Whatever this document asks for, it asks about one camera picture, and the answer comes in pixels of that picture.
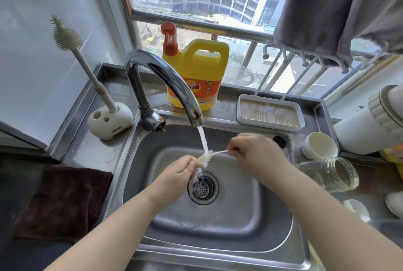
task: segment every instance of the glass jar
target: glass jar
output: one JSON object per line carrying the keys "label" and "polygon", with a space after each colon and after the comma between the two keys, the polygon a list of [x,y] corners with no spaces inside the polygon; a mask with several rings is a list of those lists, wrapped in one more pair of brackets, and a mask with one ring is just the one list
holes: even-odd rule
{"label": "glass jar", "polygon": [[342,157],[301,163],[300,170],[327,192],[345,192],[357,188],[360,183],[354,166]]}

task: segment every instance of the dish soap bottle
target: dish soap bottle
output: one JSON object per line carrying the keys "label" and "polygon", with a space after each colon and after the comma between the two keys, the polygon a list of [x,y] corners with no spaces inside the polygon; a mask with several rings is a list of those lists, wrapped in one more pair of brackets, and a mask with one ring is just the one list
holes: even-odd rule
{"label": "dish soap bottle", "polygon": [[[195,39],[179,50],[176,26],[171,22],[161,25],[165,36],[162,58],[185,80],[196,96],[202,111],[217,102],[221,80],[228,64],[229,46],[224,42]],[[167,97],[176,107],[183,108],[173,91],[167,87]]]}

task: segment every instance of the hand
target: hand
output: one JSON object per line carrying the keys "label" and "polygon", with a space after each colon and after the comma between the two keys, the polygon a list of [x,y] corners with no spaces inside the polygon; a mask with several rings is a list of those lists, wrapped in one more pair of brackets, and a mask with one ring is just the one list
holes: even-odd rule
{"label": "hand", "polygon": [[296,170],[281,148],[262,134],[240,133],[231,139],[227,149],[250,176],[271,190],[278,187],[285,172]]}
{"label": "hand", "polygon": [[187,189],[187,184],[196,168],[195,158],[185,155],[169,164],[145,191],[151,195],[159,211],[166,209]]}

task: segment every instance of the sink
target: sink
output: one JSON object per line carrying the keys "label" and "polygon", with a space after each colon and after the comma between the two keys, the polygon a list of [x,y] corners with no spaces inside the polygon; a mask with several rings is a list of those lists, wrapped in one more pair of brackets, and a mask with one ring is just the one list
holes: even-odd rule
{"label": "sink", "polygon": [[[166,119],[164,133],[144,130],[137,116],[103,219],[150,185],[171,162],[203,154],[199,132],[186,116],[161,114]],[[283,152],[294,163],[295,138],[290,132],[218,119],[207,120],[203,129],[213,151],[225,150],[241,132],[282,136],[287,143]],[[134,258],[238,271],[310,268],[307,242],[286,205],[226,153],[209,161],[204,181],[188,185],[177,202],[154,218]]]}
{"label": "sink", "polygon": [[[225,150],[237,133],[204,128],[209,149]],[[171,162],[186,154],[203,154],[196,128],[169,125],[166,132],[150,132],[140,142],[127,177],[123,202],[150,185]],[[250,178],[236,158],[214,156],[206,178],[191,185],[177,202],[152,221],[146,237],[230,251],[268,251],[290,232],[292,215],[273,192]]]}

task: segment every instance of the folded cloth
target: folded cloth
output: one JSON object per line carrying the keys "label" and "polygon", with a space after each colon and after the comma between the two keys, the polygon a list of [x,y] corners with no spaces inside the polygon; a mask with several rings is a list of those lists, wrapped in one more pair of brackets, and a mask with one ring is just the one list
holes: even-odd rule
{"label": "folded cloth", "polygon": [[339,57],[348,67],[352,39],[388,43],[388,52],[402,54],[402,32],[403,0],[286,0],[273,40]]}
{"label": "folded cloth", "polygon": [[17,220],[14,237],[82,238],[99,218],[112,176],[90,168],[48,167]]}

